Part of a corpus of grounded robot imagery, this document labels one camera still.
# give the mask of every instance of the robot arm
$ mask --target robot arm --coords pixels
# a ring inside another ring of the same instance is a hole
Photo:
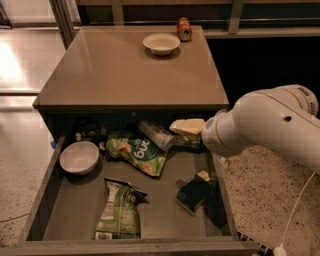
[[[288,85],[241,97],[221,110],[202,129],[206,147],[223,157],[259,144],[320,174],[318,102],[306,87]]]

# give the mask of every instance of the wire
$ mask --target wire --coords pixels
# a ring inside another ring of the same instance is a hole
[[[320,249],[320,242],[317,245],[317,248],[314,250],[314,254],[312,254],[313,256],[316,256],[318,249]]]
[[[306,189],[307,185],[308,185],[309,182],[312,180],[312,178],[313,178],[313,176],[314,176],[315,174],[316,174],[315,172],[312,173],[312,175],[310,176],[310,178],[308,179],[308,181],[306,182],[306,184],[304,184],[304,186],[303,186],[303,188],[302,188],[302,190],[301,190],[301,192],[300,192],[300,194],[299,194],[299,196],[298,196],[298,199],[297,199],[296,203],[295,203],[294,206],[293,206],[293,209],[292,209],[292,211],[291,211],[291,214],[290,214],[290,217],[289,217],[289,220],[288,220],[288,223],[287,223],[287,227],[286,227],[286,229],[285,229],[285,231],[284,231],[284,235],[283,235],[283,238],[282,238],[282,241],[281,241],[281,245],[284,243],[284,240],[285,240],[285,238],[286,238],[286,235],[287,235],[287,232],[288,232],[288,229],[289,229],[289,225],[290,225],[290,222],[291,222],[293,213],[294,213],[295,209],[297,208],[297,205],[298,205],[298,203],[299,203],[299,200],[300,200],[300,198],[301,198],[304,190]]]
[[[22,217],[27,216],[27,215],[29,215],[29,213],[26,213],[26,214],[23,214],[23,215],[20,215],[20,216],[17,216],[17,217],[13,217],[13,218],[7,219],[7,220],[0,220],[0,223],[7,222],[7,221],[10,221],[10,220],[16,220],[16,219],[22,218]]]

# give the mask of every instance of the white floor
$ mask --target white floor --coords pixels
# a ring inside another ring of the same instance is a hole
[[[65,50],[55,30],[0,30],[0,90],[41,89]],[[0,96],[0,247],[14,246],[53,149],[34,97]],[[225,171],[237,228],[272,247],[310,171],[261,147]],[[320,256],[320,179],[302,197],[285,240],[288,255]]]
[[[0,30],[0,90],[41,89],[65,49],[56,30]],[[0,246],[17,243],[53,153],[32,96],[0,96]]]

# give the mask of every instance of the chip bag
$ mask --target chip bag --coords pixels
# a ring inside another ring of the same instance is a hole
[[[112,131],[106,142],[106,151],[113,158],[121,158],[150,176],[160,176],[167,152],[148,138],[140,138],[129,131]]]
[[[105,178],[108,201],[96,227],[95,240],[140,238],[137,209],[147,196],[129,183]]]

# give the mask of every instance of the food package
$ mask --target food package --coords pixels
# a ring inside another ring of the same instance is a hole
[[[105,186],[108,190],[108,200],[94,238],[140,238],[140,216],[137,206],[147,194],[129,183],[108,178],[105,178]]]
[[[125,130],[109,133],[106,152],[112,158],[121,158],[154,177],[160,176],[167,157],[167,152],[160,150],[148,138]]]

